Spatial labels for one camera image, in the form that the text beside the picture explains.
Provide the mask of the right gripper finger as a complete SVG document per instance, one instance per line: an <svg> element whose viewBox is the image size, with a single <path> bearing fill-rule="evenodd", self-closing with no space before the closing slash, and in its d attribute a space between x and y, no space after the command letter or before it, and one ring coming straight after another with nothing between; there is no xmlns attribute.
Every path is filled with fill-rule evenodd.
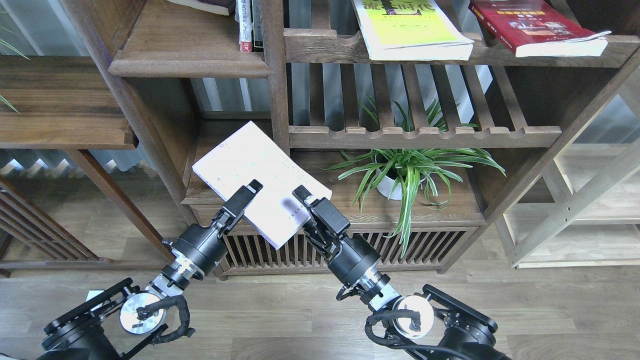
<svg viewBox="0 0 640 360"><path fill-rule="evenodd" d="M293 192L293 197L304 207L311 207L314 202L314 196L304 186L298 186Z"/></svg>

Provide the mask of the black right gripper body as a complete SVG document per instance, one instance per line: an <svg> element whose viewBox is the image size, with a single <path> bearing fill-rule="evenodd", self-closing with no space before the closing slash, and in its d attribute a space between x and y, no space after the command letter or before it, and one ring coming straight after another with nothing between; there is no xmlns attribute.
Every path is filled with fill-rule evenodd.
<svg viewBox="0 0 640 360"><path fill-rule="evenodd" d="M327 262L329 271L342 283L336 299L359 296L372 301L382 291L377 271L380 254L361 235L350 237L350 222L329 199L302 200L311 218L302 226L307 240Z"/></svg>

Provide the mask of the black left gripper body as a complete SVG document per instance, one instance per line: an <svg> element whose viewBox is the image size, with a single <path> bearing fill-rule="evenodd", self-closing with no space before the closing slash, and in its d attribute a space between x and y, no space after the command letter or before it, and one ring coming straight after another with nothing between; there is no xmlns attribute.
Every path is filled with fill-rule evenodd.
<svg viewBox="0 0 640 360"><path fill-rule="evenodd" d="M253 201L253 191L236 191L217 212L208 227L190 225L172 245L176 259L162 269L164 275L210 274L227 253L222 242Z"/></svg>

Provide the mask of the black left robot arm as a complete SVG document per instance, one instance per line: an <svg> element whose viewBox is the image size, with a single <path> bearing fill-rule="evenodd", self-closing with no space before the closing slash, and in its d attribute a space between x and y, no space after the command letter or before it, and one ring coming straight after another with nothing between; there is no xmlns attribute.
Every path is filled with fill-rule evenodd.
<svg viewBox="0 0 640 360"><path fill-rule="evenodd" d="M191 280L202 280L227 254L222 237L240 221L262 189L258 180L241 186L217 212L208 227L190 225L170 243L174 262L142 289L126 278L51 321L45 328L42 360L129 360L144 347L190 337L190 311L183 295ZM141 341L118 351L103 329L117 313L121 328Z"/></svg>

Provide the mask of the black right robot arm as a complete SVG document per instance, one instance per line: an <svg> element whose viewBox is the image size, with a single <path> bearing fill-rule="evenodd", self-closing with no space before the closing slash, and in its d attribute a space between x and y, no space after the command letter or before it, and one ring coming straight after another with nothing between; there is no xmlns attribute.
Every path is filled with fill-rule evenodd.
<svg viewBox="0 0 640 360"><path fill-rule="evenodd" d="M304 186L293 196L310 214L302 230L342 283L336 300L357 296L371 310L366 336L379 346L403 350L416 360L505 360L495 349L498 324L462 301L426 284L421 293L400 295L377 269L380 254L327 198Z"/></svg>

